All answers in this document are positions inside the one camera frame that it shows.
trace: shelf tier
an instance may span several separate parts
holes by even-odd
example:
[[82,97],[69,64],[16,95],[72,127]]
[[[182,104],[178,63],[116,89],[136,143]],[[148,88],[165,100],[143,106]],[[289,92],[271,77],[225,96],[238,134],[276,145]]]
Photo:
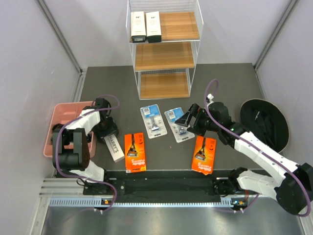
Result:
[[147,73],[141,75],[140,99],[189,97],[187,73]]
[[160,13],[162,41],[199,40],[194,12]]
[[190,42],[139,44],[136,46],[136,71],[194,67]]

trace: gray wall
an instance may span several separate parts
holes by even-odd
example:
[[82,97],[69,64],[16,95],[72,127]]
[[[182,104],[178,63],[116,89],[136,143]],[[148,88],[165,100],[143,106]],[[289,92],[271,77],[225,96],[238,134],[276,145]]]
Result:
[[[46,2],[81,67],[132,64],[127,0]],[[199,0],[204,29],[198,63],[255,63],[288,2]]]
[[71,101],[78,73],[34,0],[0,1],[0,234],[26,234],[51,159],[54,106]]
[[290,142],[285,154],[313,164],[313,1],[301,0],[259,69],[267,98],[285,114]]

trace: pink plastic tray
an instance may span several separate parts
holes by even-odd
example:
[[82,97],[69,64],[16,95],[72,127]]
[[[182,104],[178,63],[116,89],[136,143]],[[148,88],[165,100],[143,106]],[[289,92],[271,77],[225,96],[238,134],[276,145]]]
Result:
[[[87,102],[76,102],[76,103],[62,103],[57,104],[54,107],[54,111],[52,114],[51,123],[49,126],[49,131],[47,134],[47,139],[45,140],[45,147],[44,147],[44,156],[48,158],[52,158],[52,127],[55,124],[61,123],[66,124],[68,121],[73,120],[74,118],[78,117],[82,112],[83,108],[88,105],[91,105],[91,101]],[[92,158],[96,152],[96,137],[94,136],[93,132],[91,133],[91,142],[88,143],[90,157]],[[73,145],[65,146],[66,149],[72,149]]]

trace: transparent plastic packaging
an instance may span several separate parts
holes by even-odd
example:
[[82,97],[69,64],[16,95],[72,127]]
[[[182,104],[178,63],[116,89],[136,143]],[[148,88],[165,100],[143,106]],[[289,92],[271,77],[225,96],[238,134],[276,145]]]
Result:
[[170,125],[177,143],[192,139],[195,134],[187,131],[187,127],[175,124],[175,121],[184,115],[181,108],[171,109],[165,113],[168,124]]
[[142,107],[140,108],[140,111],[149,139],[167,134],[167,130],[157,104]]

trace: orange razor package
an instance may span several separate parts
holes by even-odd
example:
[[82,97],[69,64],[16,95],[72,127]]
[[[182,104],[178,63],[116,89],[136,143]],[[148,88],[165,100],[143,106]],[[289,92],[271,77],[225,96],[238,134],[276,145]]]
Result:
[[126,173],[146,170],[146,155],[143,133],[125,135]]
[[204,175],[212,174],[216,140],[197,136],[191,169]]

